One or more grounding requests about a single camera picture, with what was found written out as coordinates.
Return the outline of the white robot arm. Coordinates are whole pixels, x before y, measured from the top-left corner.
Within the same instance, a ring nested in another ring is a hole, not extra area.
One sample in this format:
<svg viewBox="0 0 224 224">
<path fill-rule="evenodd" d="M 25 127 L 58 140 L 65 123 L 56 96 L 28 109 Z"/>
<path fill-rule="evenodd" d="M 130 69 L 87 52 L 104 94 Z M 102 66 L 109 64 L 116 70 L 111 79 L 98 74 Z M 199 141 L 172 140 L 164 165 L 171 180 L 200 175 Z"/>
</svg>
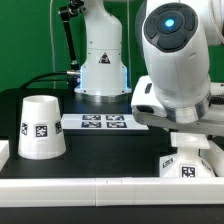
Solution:
<svg viewBox="0 0 224 224">
<path fill-rule="evenodd" d="M 224 87 L 210 81 L 210 46 L 224 44 L 224 0 L 145 0 L 136 17 L 136 37 L 147 74 L 127 86 L 117 18 L 106 0 L 83 0 L 87 51 L 75 93 L 95 101 L 132 95 L 135 120 L 143 125 L 224 136 L 224 105 L 214 103 Z"/>
</svg>

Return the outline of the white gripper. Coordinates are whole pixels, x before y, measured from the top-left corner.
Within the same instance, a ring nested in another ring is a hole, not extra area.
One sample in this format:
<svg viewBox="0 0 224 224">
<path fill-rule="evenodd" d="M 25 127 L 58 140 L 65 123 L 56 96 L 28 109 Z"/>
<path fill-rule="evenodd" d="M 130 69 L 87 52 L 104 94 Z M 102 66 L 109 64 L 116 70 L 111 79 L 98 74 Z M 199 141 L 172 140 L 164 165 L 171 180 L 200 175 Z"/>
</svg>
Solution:
<svg viewBox="0 0 224 224">
<path fill-rule="evenodd" d="M 131 108 L 134 119 L 142 125 L 224 137 L 224 95 L 212 95 L 210 102 L 198 106 L 166 110 L 145 75 L 137 82 Z"/>
</svg>

